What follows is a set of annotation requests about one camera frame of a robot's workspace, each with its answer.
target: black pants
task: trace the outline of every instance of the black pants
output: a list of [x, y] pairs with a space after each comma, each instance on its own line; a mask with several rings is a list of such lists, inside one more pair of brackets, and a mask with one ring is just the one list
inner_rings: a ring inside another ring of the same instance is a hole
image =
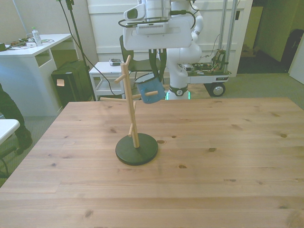
[[0, 113], [2, 113], [5, 119], [15, 119], [20, 123], [20, 127], [15, 131], [16, 136], [23, 134], [26, 130], [24, 125], [24, 118], [18, 109], [16, 103], [11, 99], [11, 97], [5, 93], [2, 89], [0, 83]]

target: blue mug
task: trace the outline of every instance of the blue mug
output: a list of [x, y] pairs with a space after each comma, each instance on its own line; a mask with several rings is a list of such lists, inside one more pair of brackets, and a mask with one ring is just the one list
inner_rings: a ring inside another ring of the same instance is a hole
[[[135, 84], [138, 92], [142, 95], [142, 101], [146, 104], [152, 104], [162, 100], [165, 96], [165, 90], [158, 77], [155, 77], [153, 73], [143, 75], [136, 79]], [[146, 96], [145, 93], [158, 91], [158, 94], [152, 96]]]

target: wooden rack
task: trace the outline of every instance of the wooden rack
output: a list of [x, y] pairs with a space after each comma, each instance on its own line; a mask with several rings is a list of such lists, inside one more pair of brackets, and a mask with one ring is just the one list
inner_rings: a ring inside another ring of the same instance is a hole
[[[128, 136], [133, 138], [134, 147], [139, 148], [139, 139], [138, 139], [137, 126], [136, 126], [136, 119], [135, 119], [136, 101], [133, 101], [133, 99], [140, 98], [142, 96], [140, 94], [132, 95], [130, 75], [128, 69], [130, 60], [131, 60], [131, 56], [128, 56], [127, 61], [125, 63], [120, 64], [122, 69], [122, 75], [114, 81], [116, 84], [118, 84], [121, 80], [123, 80], [125, 99], [101, 97], [100, 100], [126, 102], [128, 104], [128, 111], [131, 119], [131, 126]], [[156, 94], [158, 94], [158, 91], [145, 93], [146, 96], [152, 96]]]

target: floor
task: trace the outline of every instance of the floor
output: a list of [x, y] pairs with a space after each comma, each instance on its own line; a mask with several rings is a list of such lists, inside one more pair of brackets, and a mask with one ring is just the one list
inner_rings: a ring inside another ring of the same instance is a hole
[[273, 74], [287, 73], [288, 68], [262, 51], [256, 57], [241, 57], [238, 74]]
[[[202, 93], [196, 93], [192, 98], [195, 97], [199, 99], [208, 97], [204, 92], [204, 85], [201, 84], [200, 86], [201, 88], [199, 85], [196, 85], [195, 91], [202, 91]], [[230, 78], [229, 81], [225, 83], [225, 86], [225, 94], [222, 97], [213, 97], [212, 99], [288, 97], [304, 109], [304, 85], [291, 78], [288, 74], [238, 74], [237, 77]], [[10, 173], [17, 168], [55, 119], [55, 116], [25, 117], [26, 127], [31, 131], [34, 142], [22, 155], [17, 156], [11, 153], [4, 158], [8, 164]], [[0, 151], [17, 144], [17, 138], [13, 135], [0, 145]], [[2, 164], [0, 164], [0, 170], [5, 171]], [[5, 179], [0, 179], [0, 186], [2, 186], [4, 182]]]

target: caster wheel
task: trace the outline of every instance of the caster wheel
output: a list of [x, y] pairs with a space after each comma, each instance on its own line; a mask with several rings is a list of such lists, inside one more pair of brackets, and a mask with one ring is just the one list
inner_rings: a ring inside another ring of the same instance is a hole
[[223, 96], [225, 91], [226, 88], [223, 83], [212, 83], [208, 90], [210, 96], [215, 96], [215, 97]]

